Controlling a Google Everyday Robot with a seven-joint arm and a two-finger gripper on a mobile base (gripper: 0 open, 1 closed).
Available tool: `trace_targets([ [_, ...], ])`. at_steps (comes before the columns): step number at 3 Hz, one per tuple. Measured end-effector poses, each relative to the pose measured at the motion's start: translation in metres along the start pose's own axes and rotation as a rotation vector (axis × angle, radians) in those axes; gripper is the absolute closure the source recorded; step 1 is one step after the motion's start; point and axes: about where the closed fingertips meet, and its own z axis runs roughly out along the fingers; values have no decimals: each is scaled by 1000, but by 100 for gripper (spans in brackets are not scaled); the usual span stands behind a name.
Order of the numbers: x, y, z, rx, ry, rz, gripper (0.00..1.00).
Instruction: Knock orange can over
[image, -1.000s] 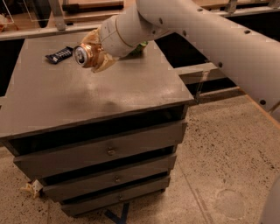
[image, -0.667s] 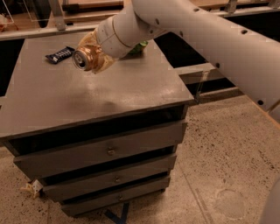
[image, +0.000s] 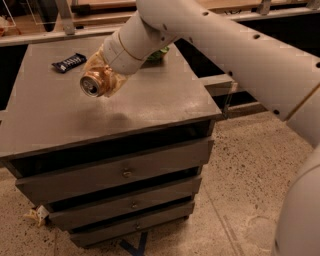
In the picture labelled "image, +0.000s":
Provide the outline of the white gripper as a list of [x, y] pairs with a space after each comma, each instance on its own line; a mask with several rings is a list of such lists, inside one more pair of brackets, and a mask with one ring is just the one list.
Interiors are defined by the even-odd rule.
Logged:
[[127, 82], [129, 75], [136, 73], [145, 62], [145, 43], [144, 30], [120, 29], [104, 40], [103, 46], [86, 61], [83, 71], [108, 64], [115, 71], [108, 74], [106, 80], [105, 96], [111, 97]]

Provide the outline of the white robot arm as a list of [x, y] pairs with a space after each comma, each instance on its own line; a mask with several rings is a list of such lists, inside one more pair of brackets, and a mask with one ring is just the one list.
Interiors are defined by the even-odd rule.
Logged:
[[276, 113], [314, 151], [284, 200], [272, 256], [320, 256], [320, 68], [317, 57], [203, 8], [196, 0], [136, 0], [136, 12], [85, 65], [114, 93], [147, 57], [178, 39], [196, 47]]

